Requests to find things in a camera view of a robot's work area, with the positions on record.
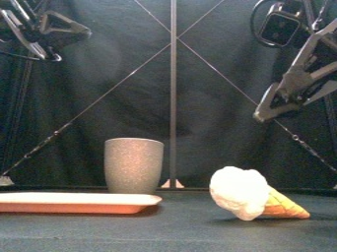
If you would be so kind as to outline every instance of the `speckled mug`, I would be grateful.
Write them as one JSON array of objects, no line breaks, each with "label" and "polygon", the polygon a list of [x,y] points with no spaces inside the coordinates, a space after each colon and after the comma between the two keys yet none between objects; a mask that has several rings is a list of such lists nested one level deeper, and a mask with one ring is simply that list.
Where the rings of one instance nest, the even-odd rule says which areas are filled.
[{"label": "speckled mug", "polygon": [[104,173],[108,190],[120,194],[152,194],[158,187],[163,143],[142,138],[106,141]]}]

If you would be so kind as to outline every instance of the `dark table surface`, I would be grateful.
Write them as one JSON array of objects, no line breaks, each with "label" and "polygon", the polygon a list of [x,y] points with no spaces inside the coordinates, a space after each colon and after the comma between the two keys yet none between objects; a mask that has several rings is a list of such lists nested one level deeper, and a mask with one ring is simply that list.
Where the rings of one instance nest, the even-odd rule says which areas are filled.
[{"label": "dark table surface", "polygon": [[239,220],[207,191],[158,191],[134,215],[0,214],[0,251],[337,251],[337,198],[286,194],[309,220]]}]

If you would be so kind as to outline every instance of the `ceramic cup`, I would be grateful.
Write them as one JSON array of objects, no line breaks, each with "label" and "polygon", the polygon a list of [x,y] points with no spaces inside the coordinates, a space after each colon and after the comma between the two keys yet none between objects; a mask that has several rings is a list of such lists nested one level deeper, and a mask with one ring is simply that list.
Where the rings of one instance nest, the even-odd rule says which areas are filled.
[{"label": "ceramic cup", "polygon": [[108,190],[120,194],[152,194],[158,187],[163,143],[140,138],[106,141],[104,173]]}]

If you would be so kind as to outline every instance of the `ice cream cone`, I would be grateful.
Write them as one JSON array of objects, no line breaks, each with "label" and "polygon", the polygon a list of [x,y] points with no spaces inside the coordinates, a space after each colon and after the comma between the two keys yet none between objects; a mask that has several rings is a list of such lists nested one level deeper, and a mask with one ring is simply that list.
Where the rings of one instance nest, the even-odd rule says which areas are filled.
[{"label": "ice cream cone", "polygon": [[310,213],[271,187],[262,216],[308,219]]}]

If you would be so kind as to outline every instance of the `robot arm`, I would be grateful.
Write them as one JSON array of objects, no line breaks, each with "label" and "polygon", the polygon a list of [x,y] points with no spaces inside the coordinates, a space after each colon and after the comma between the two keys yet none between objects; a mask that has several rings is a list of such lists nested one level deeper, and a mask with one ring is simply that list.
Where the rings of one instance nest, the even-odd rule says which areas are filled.
[{"label": "robot arm", "polygon": [[[274,83],[265,92],[253,115],[259,122],[265,122],[290,111],[300,110],[305,105],[337,90],[337,83],[329,80],[337,71],[337,19],[317,31],[329,4],[330,1],[326,0],[320,17],[312,24],[306,43],[300,49],[289,71],[284,74],[282,81]],[[306,8],[304,8],[304,12],[309,13],[308,6],[304,5],[304,7]],[[273,15],[278,15],[279,19],[271,25],[282,28],[275,30],[274,33],[267,32],[267,36],[263,35],[262,31],[261,39],[270,42],[270,39],[274,39],[271,35],[277,33],[278,36],[275,36],[273,44],[278,44],[278,37],[282,37],[284,32],[289,32],[284,31],[281,24],[300,22],[300,20],[296,19],[297,16],[290,16],[289,13],[284,15],[282,11],[274,11],[274,9],[269,14],[269,21]],[[302,9],[296,9],[294,13],[300,12],[302,12]]]},{"label": "robot arm", "polygon": [[0,18],[8,27],[8,30],[0,30],[0,40],[17,39],[40,60],[59,61],[56,52],[91,36],[88,28],[59,13],[36,13],[25,0],[0,2]]},{"label": "robot arm", "polygon": [[[281,83],[274,83],[269,87],[254,112],[254,118],[259,122],[265,122],[289,111],[300,110],[304,105],[337,90],[336,82],[321,83],[337,71],[336,40],[337,19],[325,29],[310,35]],[[310,66],[318,61],[320,56],[316,55],[316,50],[320,44],[329,48],[336,61],[310,72]]]}]

